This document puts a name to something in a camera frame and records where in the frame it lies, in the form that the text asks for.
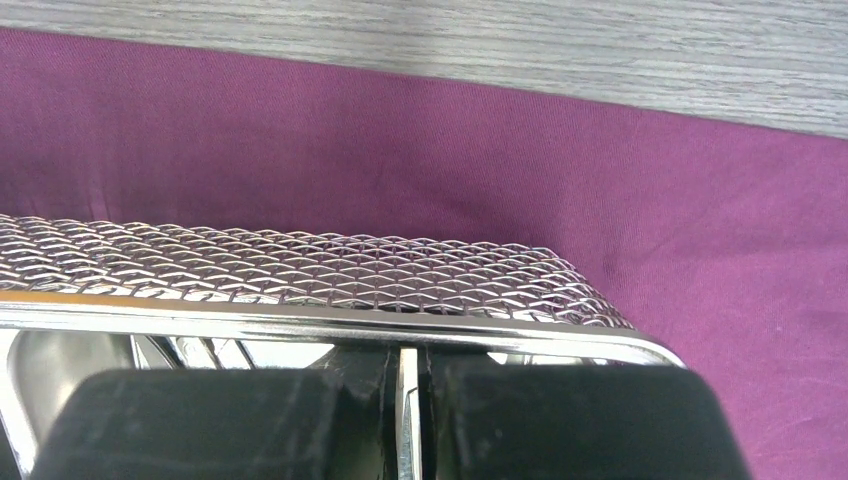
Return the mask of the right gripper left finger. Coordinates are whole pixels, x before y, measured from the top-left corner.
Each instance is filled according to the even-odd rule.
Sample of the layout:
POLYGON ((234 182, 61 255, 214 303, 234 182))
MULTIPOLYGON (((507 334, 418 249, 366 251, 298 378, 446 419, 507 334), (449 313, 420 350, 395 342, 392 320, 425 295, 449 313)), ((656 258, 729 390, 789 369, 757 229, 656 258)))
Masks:
POLYGON ((394 351, 304 369, 112 370, 72 394, 36 479, 385 479, 394 351))

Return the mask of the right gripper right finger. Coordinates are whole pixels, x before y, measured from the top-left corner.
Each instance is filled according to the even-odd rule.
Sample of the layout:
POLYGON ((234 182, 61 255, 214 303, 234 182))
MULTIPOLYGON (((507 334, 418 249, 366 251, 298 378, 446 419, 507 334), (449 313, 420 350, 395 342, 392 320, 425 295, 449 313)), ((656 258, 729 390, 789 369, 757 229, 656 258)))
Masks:
POLYGON ((429 351, 422 387, 438 479, 750 477, 714 392, 687 369, 429 351))

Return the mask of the steel instrument tray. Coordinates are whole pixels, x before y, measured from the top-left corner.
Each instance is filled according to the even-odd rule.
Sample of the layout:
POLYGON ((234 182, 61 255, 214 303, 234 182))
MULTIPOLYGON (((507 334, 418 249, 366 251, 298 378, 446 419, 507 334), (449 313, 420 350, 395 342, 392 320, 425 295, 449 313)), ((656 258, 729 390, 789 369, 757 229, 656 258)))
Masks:
POLYGON ((347 345, 681 365, 547 248, 1 219, 1 421, 21 478, 94 374, 306 368, 347 345))

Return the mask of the purple cloth wrap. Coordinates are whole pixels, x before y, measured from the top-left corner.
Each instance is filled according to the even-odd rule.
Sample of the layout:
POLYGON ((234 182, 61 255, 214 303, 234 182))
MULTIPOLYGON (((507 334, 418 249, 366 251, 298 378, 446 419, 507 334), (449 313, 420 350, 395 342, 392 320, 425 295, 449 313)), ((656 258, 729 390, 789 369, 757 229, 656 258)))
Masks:
POLYGON ((757 479, 847 475, 847 144, 3 29, 16 216, 548 247, 714 388, 757 479))

